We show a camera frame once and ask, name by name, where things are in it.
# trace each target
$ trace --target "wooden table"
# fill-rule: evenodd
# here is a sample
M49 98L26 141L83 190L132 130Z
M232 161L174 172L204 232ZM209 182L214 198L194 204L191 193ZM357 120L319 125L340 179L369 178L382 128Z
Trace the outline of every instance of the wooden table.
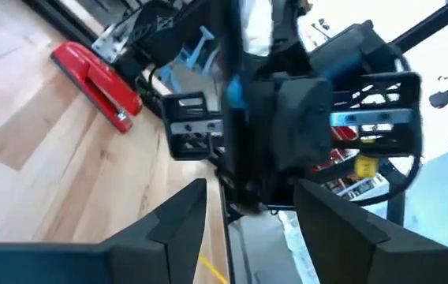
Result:
M64 2L101 30L76 2ZM99 242L206 178L200 254L228 279L212 167L173 161L162 123L147 108L129 133L118 133L49 59L64 40L23 2L0 0L0 241ZM199 263L195 283L222 280Z

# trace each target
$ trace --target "metal rod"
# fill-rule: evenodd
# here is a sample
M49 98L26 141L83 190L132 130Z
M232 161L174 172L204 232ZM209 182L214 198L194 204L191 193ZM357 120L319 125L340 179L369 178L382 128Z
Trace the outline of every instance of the metal rod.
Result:
M414 48L428 37L448 25L448 3L425 18L419 24L413 26L408 31L397 37L392 43L399 48L402 53Z
M410 120L412 111L407 108L389 110L352 110L330 114L331 126L405 124ZM170 124L172 134L222 133L224 122L221 118L173 122Z

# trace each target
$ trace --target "floor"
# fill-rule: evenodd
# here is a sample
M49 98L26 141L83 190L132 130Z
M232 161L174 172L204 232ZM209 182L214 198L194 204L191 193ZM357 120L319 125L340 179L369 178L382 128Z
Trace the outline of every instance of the floor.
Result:
M230 225L237 283L301 284L283 232L278 216L270 212L245 216Z
M146 109L121 135L50 60L63 41L23 2L0 0L0 241L100 242L206 178L200 253L227 276L213 168L173 161ZM195 283L221 281L199 263Z

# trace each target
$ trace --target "red stapler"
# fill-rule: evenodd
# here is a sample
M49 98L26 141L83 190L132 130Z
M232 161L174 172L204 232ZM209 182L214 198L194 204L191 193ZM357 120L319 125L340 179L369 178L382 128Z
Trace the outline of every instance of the red stapler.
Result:
M131 128L141 99L112 68L79 43L63 43L50 57L121 133Z

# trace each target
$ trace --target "black cable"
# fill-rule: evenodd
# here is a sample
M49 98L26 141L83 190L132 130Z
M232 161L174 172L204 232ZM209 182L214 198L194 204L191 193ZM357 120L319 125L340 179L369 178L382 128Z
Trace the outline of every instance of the black cable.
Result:
M155 65L154 68L152 68L151 73L148 74L148 87L150 89L153 89L153 87L152 87L152 77L154 76L154 73L155 73L155 71L157 71L157 69L158 69L158 66Z
M393 186L390 183L390 188L388 193L384 193L379 196L370 197L365 200L354 200L353 202L359 206L368 206L373 204L378 204L383 201L388 201L395 197L397 194L406 191L408 187L412 184L413 180L416 178L420 169L420 155L413 156L413 165L412 169L408 172L405 181L403 181L400 185Z

